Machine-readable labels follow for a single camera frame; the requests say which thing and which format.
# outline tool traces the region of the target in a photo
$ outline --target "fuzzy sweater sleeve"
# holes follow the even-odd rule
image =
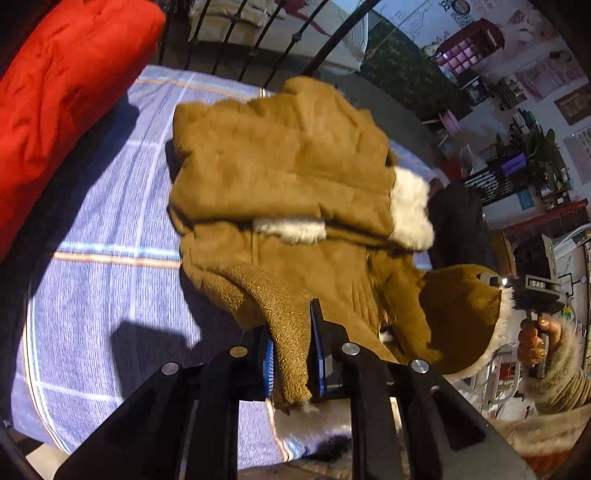
[[[548,357],[545,378],[526,379],[526,395],[540,413],[559,413],[591,402],[591,378],[577,364],[577,347],[573,328],[563,323],[560,345]]]

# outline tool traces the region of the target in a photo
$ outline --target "red fabric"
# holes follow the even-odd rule
[[[62,0],[0,80],[0,261],[78,139],[155,52],[164,14],[148,0]]]

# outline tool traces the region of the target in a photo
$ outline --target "green curtain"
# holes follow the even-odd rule
[[[377,47],[394,28],[386,20],[373,27],[369,32],[368,51]],[[435,119],[445,110],[451,110],[460,119],[472,111],[467,94],[397,28],[375,55],[364,61],[359,75],[421,120]]]

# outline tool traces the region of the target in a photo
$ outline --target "metal frame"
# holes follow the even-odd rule
[[[191,42],[189,42],[189,52],[187,53],[187,59],[184,64],[185,70],[187,70],[189,68],[189,64],[191,63],[191,55],[193,54],[193,46],[199,42],[199,32],[200,32],[201,27],[203,25],[203,20],[205,19],[205,15],[207,14],[207,9],[209,8],[211,1],[212,0],[206,0],[205,4],[203,5],[203,11],[201,12],[201,15],[199,16],[199,20],[197,21],[197,28],[195,30],[194,38]],[[240,4],[238,10],[236,11],[236,14],[230,17],[230,26],[228,27],[228,31],[226,32],[223,42],[220,42],[220,46],[217,51],[216,60],[213,64],[213,68],[211,71],[212,75],[215,75],[217,72],[217,68],[219,67],[219,64],[220,64],[220,61],[223,57],[223,54],[226,51],[226,47],[228,46],[228,41],[230,39],[230,36],[232,35],[232,31],[234,30],[235,25],[241,20],[242,10],[246,6],[247,1],[248,0],[242,0],[242,3]],[[283,62],[285,61],[285,59],[289,55],[291,49],[295,46],[296,43],[298,43],[301,40],[302,35],[304,34],[305,30],[308,28],[310,23],[314,20],[316,15],[318,15],[318,13],[324,8],[324,6],[329,1],[330,0],[322,0],[321,3],[318,5],[318,7],[316,7],[316,9],[310,14],[309,18],[300,27],[300,29],[291,36],[291,41],[290,41],[289,45],[283,51],[283,53],[281,54],[279,59],[275,62],[275,65],[272,68],[271,74],[268,76],[267,80],[263,84],[263,88],[268,87],[268,85],[271,83],[273,77],[277,74],[277,71],[279,71],[279,69],[281,68],[281,65],[283,64]],[[330,52],[333,51],[333,49],[343,40],[343,38],[347,35],[347,33],[349,33],[349,31],[359,21],[361,21],[362,18],[375,5],[377,5],[378,2],[379,2],[379,0],[365,0],[362,4],[360,4],[355,9],[355,11],[353,11],[353,13],[351,13],[349,15],[349,17],[341,24],[341,26],[335,31],[335,33],[333,33],[330,36],[330,38],[325,42],[325,44],[320,48],[320,50],[316,53],[314,58],[304,68],[304,70],[302,71],[302,75],[312,76],[314,74],[314,72],[316,72],[316,70],[318,70],[318,68],[326,60],[326,58],[328,57]],[[257,54],[260,50],[260,45],[261,45],[263,38],[265,37],[265,35],[269,31],[269,29],[271,28],[272,23],[275,21],[275,19],[279,15],[281,9],[284,7],[284,5],[286,3],[287,3],[287,0],[281,0],[278,3],[275,11],[269,17],[269,20],[267,21],[264,28],[262,29],[255,44],[251,47],[249,53],[246,56],[246,59],[244,61],[244,65],[242,67],[242,71],[240,72],[240,75],[237,78],[238,81],[241,81],[243,79],[246,71],[248,70],[248,67],[250,66],[253,59],[257,56]],[[162,65],[162,61],[164,58],[164,50],[166,48],[166,39],[168,36],[168,28],[170,25],[170,15],[176,10],[176,7],[177,7],[177,5],[176,5],[176,1],[175,1],[174,7],[163,8],[164,12],[166,13],[167,19],[166,19],[166,23],[164,26],[164,34],[163,34],[163,39],[162,39],[161,47],[160,47],[160,55],[158,58],[159,65]]]

